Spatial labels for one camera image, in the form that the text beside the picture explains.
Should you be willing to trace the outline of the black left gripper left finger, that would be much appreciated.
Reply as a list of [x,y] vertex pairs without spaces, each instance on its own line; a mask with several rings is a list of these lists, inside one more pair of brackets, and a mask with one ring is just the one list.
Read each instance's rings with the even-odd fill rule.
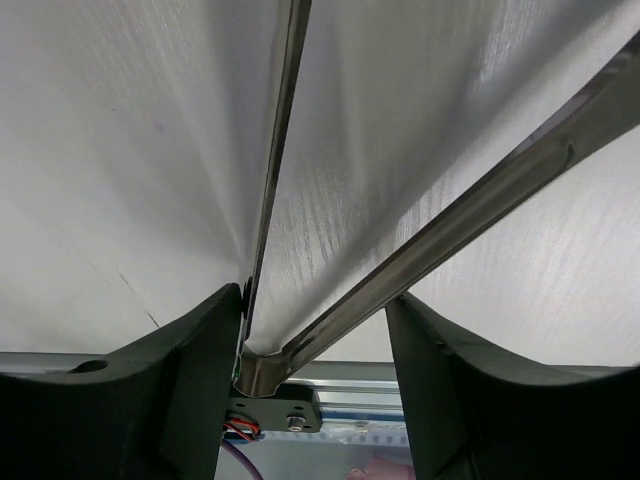
[[211,479],[241,326],[228,284],[75,368],[1,378],[5,479]]

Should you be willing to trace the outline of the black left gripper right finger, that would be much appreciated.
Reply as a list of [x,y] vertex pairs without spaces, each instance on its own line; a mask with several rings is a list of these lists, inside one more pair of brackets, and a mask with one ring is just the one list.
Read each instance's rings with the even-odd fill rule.
[[637,367],[545,365],[410,294],[386,307],[420,479],[635,479]]

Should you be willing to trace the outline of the metal tongs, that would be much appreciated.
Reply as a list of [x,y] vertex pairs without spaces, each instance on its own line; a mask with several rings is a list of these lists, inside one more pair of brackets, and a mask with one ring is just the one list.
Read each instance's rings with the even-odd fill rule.
[[272,394],[639,122],[635,1],[318,1],[238,389]]

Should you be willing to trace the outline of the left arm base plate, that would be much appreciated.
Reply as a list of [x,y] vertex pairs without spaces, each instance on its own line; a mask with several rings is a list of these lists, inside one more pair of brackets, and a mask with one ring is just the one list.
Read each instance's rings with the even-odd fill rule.
[[275,394],[260,398],[232,387],[227,417],[239,425],[255,425],[260,432],[318,433],[323,423],[316,392],[299,384],[282,384]]

